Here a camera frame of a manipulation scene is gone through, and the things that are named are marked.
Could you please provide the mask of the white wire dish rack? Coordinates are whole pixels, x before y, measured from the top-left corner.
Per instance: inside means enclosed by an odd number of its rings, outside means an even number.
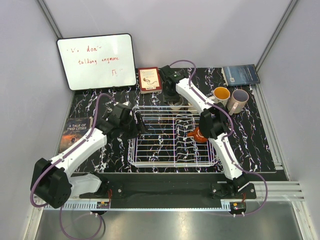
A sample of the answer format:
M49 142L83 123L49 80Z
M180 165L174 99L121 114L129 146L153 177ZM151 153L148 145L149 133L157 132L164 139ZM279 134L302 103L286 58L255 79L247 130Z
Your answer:
M188 136L200 115L191 105L136 106L147 132L128 141L128 162L138 168L212 167L219 158L211 142Z

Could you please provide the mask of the brown and cream cup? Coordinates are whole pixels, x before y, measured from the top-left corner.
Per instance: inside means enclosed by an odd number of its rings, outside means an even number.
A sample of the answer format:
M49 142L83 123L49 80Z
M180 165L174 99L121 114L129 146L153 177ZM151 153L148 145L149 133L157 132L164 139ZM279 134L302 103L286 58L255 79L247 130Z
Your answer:
M180 96L178 101L170 101L168 105L172 111L179 111L184 103L184 99Z

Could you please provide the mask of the floral iridescent white mug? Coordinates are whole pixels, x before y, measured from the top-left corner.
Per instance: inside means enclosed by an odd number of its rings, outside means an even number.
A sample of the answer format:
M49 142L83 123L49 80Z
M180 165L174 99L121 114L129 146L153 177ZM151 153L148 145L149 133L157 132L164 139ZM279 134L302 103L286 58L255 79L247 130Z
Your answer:
M209 97L210 100L214 101L215 103L222 103L224 107L226 107L231 93L225 87L217 87L213 91L213 95Z

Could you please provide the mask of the orange ceramic mug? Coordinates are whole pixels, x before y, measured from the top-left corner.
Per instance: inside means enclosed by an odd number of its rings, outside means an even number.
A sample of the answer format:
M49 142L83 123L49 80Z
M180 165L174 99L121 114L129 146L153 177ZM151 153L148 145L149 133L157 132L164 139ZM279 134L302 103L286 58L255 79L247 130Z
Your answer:
M192 132L189 132L187 136L193 137L194 141L197 143L205 143L208 141L208 139L201 134L201 131L198 126Z

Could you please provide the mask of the pink iridescent mug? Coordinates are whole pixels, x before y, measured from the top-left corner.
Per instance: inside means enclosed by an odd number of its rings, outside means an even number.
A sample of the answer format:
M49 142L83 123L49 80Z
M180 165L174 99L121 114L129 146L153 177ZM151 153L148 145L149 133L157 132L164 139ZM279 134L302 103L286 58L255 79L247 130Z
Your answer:
M228 114L230 116L234 114L239 114L243 108L246 106L250 96L249 94L243 89L236 89L230 95L230 99L226 105Z

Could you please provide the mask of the cream ribbed mug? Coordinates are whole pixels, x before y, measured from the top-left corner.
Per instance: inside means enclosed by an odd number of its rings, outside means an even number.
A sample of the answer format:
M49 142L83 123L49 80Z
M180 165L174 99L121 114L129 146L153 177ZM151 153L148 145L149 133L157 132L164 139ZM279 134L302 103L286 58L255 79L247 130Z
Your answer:
M196 108L194 108L194 106L188 101L188 100L184 100L184 105L186 106L186 110L188 111L188 112L191 112L191 113L193 113L193 114L197 114L198 113L198 111L197 111L197 109Z

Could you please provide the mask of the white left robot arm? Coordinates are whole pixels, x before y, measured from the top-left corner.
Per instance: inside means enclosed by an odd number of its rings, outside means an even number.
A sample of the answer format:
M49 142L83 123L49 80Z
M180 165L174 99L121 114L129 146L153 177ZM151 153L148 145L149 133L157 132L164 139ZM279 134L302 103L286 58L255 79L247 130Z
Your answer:
M107 119L100 119L88 132L67 150L50 160L39 159L34 166L31 196L42 199L54 209L70 198L91 193L97 198L108 194L108 179L97 172L73 176L76 169L94 152L113 139L131 140L148 129L141 114L123 103L114 106Z

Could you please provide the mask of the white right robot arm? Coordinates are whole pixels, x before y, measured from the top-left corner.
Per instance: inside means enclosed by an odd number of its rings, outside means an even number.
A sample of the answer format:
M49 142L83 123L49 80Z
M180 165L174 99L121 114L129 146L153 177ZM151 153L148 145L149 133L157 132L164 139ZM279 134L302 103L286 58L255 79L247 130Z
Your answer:
M228 135L232 133L227 123L233 122L222 103L215 103L206 97L183 71L175 71L169 65L159 69L162 80L164 100L177 101L185 98L199 114L198 129L201 135L208 139L218 156L227 181L227 192L232 198L239 198L249 185L246 173L239 166L239 162L230 145Z

